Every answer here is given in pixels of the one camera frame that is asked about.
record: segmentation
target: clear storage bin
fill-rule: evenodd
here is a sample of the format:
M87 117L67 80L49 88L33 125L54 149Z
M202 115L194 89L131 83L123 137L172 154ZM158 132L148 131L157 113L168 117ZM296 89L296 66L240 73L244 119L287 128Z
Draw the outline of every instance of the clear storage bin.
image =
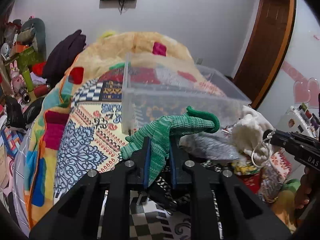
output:
M122 86L122 132L139 129L187 106L215 114L220 126L234 124L251 101L213 68L148 53L128 54Z

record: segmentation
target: metal bolt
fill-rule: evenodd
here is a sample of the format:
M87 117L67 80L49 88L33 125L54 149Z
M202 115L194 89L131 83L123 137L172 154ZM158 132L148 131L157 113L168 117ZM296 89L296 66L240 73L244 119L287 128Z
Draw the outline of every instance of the metal bolt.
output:
M186 161L185 163L184 163L184 165L186 165L187 167L193 167L193 166L195 166L195 162L193 162L193 161Z
M127 167L132 167L134 165L134 161L128 160L124 163L124 165Z
M96 170L89 170L87 172L88 176L93 178L94 176L96 176L98 174L98 172Z
M223 176L229 178L229 177L232 176L232 171L230 171L230 170L224 170L224 171L222 172L222 174L223 174Z

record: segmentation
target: knitted glove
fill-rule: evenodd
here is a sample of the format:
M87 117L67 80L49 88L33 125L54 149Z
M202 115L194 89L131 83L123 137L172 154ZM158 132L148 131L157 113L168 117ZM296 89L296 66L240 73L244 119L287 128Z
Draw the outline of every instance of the knitted glove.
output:
M215 133L219 129L219 120L214 114L194 110L187 107L187 113L181 116L162 116L145 125L134 135L125 139L128 145L120 149L124 160L131 157L132 152L142 148L143 138L151 138L151 159L149 167L149 186L164 168L169 156L170 135L187 135L199 132Z

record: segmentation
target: pink bunny toy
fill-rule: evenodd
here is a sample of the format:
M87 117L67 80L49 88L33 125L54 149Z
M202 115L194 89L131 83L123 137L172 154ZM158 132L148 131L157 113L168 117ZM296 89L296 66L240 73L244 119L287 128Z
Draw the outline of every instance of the pink bunny toy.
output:
M19 73L18 63L16 60L14 61L14 66L12 63L10 63L10 77L11 77L11 88L14 90L15 93L18 94L19 89L21 87L25 87L26 85L22 75L20 75Z

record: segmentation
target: green box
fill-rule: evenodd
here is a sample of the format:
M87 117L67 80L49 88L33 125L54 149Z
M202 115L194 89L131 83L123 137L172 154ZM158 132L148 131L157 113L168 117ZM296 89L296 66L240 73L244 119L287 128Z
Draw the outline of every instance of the green box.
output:
M10 76L10 63L13 63L15 60L18 63L20 74L22 74L22 71L29 65L34 65L36 63L43 62L43 57L40 53L36 52L32 46L25 49L23 52L20 52L14 55L12 58L4 62L5 68L9 76Z

